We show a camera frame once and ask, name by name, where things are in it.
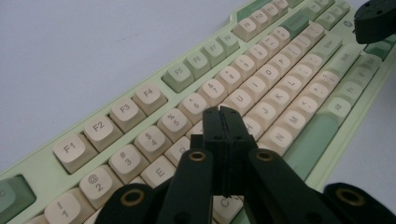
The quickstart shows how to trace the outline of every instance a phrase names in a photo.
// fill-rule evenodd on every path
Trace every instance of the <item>mint green keycap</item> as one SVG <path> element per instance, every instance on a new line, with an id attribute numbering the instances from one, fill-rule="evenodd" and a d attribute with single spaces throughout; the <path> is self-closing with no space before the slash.
<path id="1" fill-rule="evenodd" d="M 330 60 L 323 66 L 323 71 L 333 72 L 342 78 L 352 64 L 361 54 L 361 47 L 358 44 L 346 44 L 342 46 Z"/>
<path id="2" fill-rule="evenodd" d="M 194 82 L 194 77 L 184 63 L 175 63 L 163 76 L 163 81 L 172 88 L 172 90 L 179 93 Z"/>
<path id="3" fill-rule="evenodd" d="M 343 39 L 334 34 L 327 34 L 311 49 L 310 53 L 318 55 L 324 62 L 340 48 Z"/>
<path id="4" fill-rule="evenodd" d="M 290 39 L 296 37 L 309 24 L 309 18 L 301 11 L 296 12 L 280 26 L 290 33 Z"/>
<path id="5" fill-rule="evenodd" d="M 283 159 L 301 179 L 306 179 L 337 130 L 338 124 L 334 119 L 315 115 L 291 144 Z"/>
<path id="6" fill-rule="evenodd" d="M 22 176 L 0 180 L 0 223 L 6 223 L 35 202 L 35 195 Z"/>
<path id="7" fill-rule="evenodd" d="M 384 61 L 390 50 L 392 49 L 392 46 L 385 42 L 385 41 L 379 41 L 373 44 L 367 45 L 367 47 L 364 49 L 364 52 L 369 53 L 369 54 L 374 54 L 382 59 Z"/>
<path id="8" fill-rule="evenodd" d="M 212 67 L 225 59 L 224 47 L 216 40 L 210 40 L 202 47 L 202 53 L 209 60 Z"/>
<path id="9" fill-rule="evenodd" d="M 231 32 L 222 33 L 219 35 L 218 41 L 224 47 L 226 57 L 230 56 L 239 49 L 238 37 L 236 37 Z"/>
<path id="10" fill-rule="evenodd" d="M 192 72 L 195 80 L 210 70 L 210 63 L 201 51 L 194 51 L 185 60 L 186 66 Z"/>

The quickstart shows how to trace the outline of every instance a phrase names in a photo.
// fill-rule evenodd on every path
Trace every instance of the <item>white background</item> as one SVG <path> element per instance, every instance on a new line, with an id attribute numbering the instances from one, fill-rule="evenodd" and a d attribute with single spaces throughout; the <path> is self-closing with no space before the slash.
<path id="1" fill-rule="evenodd" d="M 246 2 L 1 1 L 0 172 L 207 39 Z M 395 86 L 392 74 L 329 179 L 394 213 Z"/>

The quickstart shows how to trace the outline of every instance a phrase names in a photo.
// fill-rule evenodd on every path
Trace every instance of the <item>black plastic bracket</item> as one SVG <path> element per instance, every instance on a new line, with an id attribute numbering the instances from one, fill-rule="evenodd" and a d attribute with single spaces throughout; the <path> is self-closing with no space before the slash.
<path id="1" fill-rule="evenodd" d="M 396 1 L 371 0 L 355 14 L 355 35 L 360 44 L 371 44 L 396 33 Z"/>

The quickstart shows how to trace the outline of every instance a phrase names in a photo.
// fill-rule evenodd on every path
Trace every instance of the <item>mounting hole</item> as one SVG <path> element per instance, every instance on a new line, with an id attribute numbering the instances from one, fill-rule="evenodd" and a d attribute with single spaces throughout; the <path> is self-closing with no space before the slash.
<path id="1" fill-rule="evenodd" d="M 188 224 L 191 222 L 191 215 L 188 212 L 179 212 L 174 216 L 176 224 Z"/>
<path id="2" fill-rule="evenodd" d="M 340 188 L 337 189 L 335 194 L 341 201 L 352 206 L 363 206 L 366 204 L 364 197 L 352 189 Z"/>
<path id="3" fill-rule="evenodd" d="M 306 220 L 312 224 L 320 224 L 323 223 L 323 219 L 321 216 L 316 212 L 310 212 L 305 215 Z"/>
<path id="4" fill-rule="evenodd" d="M 192 161 L 204 161 L 206 159 L 206 154 L 203 152 L 192 152 L 190 153 L 189 158 Z"/>
<path id="5" fill-rule="evenodd" d="M 123 205 L 132 207 L 140 204 L 145 199 L 145 192 L 141 189 L 130 189 L 122 194 L 120 201 Z"/>
<path id="6" fill-rule="evenodd" d="M 274 159 L 274 157 L 268 152 L 258 152 L 256 154 L 256 158 L 261 161 L 271 161 Z"/>

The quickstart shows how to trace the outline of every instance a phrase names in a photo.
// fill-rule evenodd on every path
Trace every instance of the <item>mechanical keyboard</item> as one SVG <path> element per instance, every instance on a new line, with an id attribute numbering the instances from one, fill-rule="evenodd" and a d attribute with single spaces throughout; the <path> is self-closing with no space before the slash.
<path id="1" fill-rule="evenodd" d="M 261 0 L 0 177 L 0 223 L 94 223 L 110 195 L 172 176 L 201 114 L 240 112 L 259 147 L 320 189 L 395 60 L 396 36 L 359 45 L 343 0 Z M 247 223 L 214 197 L 216 223 Z"/>

